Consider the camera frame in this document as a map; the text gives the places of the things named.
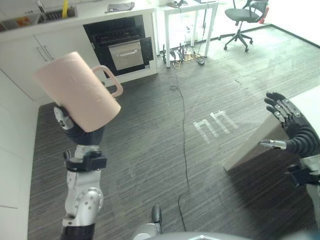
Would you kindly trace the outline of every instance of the pink mug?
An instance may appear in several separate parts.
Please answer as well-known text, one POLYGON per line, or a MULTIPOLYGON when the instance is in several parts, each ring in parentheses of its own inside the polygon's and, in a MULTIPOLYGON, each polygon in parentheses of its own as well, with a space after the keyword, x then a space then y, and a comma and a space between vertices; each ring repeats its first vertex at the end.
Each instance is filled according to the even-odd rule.
POLYGON ((40 68, 34 78, 56 104, 67 109, 85 132, 101 128, 121 109, 114 97, 120 96, 123 88, 110 69, 103 65, 91 69, 76 51, 40 68), (108 92, 94 74, 98 70, 110 77, 116 92, 108 92))

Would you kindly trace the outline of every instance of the black glove hand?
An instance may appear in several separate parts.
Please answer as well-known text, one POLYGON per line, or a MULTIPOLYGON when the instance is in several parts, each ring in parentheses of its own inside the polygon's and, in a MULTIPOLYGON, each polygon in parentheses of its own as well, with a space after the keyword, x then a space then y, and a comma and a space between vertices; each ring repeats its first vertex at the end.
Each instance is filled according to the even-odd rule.
POLYGON ((258 144, 266 148, 286 150, 306 158, 319 154, 320 140, 306 117, 286 97, 277 92, 267 92, 266 109, 280 122, 289 140, 262 140, 258 144))

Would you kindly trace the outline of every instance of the mug handle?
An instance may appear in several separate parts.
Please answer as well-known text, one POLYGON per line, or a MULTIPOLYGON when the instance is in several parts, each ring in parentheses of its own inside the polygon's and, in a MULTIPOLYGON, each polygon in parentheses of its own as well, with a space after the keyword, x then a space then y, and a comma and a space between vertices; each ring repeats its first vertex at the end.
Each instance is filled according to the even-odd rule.
POLYGON ((103 70, 109 76, 109 78, 113 81, 114 85, 116 86, 116 91, 111 94, 112 97, 118 97, 124 92, 124 89, 121 86, 120 82, 118 82, 115 75, 112 73, 112 71, 109 68, 107 68, 104 65, 99 65, 99 66, 93 67, 91 70, 93 72, 103 70))

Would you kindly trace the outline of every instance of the office chair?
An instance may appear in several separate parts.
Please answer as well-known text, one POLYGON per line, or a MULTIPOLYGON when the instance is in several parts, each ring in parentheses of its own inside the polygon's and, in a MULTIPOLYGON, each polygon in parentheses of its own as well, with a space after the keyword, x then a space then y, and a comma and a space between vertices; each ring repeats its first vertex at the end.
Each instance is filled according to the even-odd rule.
POLYGON ((247 35, 244 35, 241 33, 241 26, 243 22, 247 23, 257 23, 266 13, 266 8, 268 6, 268 0, 247 0, 246 4, 244 5, 243 8, 236 8, 235 0, 233 0, 233 7, 225 10, 225 15, 230 18, 231 20, 235 21, 235 25, 238 26, 239 22, 241 22, 240 27, 236 34, 231 33, 231 34, 224 34, 220 35, 218 40, 221 40, 221 38, 225 37, 230 37, 233 36, 225 45, 224 45, 224 50, 227 50, 227 45, 231 41, 237 41, 237 39, 240 39, 240 41, 245 45, 245 52, 249 51, 248 45, 245 42, 244 39, 250 39, 250 44, 252 44, 254 41, 252 40, 252 37, 249 37, 247 35))

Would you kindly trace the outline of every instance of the kitchen sink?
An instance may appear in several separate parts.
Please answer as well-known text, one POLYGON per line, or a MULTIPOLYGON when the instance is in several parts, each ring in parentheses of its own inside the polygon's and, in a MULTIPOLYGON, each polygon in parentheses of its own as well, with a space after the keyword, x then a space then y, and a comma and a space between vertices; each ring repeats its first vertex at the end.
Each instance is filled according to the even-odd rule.
POLYGON ((38 19, 39 19, 39 13, 30 14, 26 16, 20 16, 20 17, 4 20, 1 22, 1 25, 3 26, 4 31, 12 30, 12 29, 35 25, 37 24, 38 19))
POLYGON ((73 7, 70 7, 67 10, 67 17, 66 18, 62 18, 62 9, 59 9, 59 10, 55 10, 55 11, 48 11, 44 14, 42 13, 40 15, 40 18, 37 21, 37 23, 38 24, 51 23, 52 21, 64 20, 64 19, 73 18, 76 16, 77 16, 76 9, 73 7))
POLYGON ((52 23, 53 21, 59 21, 74 17, 77 17, 77 11, 75 7, 69 7, 67 9, 66 18, 62 18, 62 9, 47 11, 46 13, 29 14, 26 16, 20 16, 9 20, 0 21, 0 32, 37 24, 52 23))

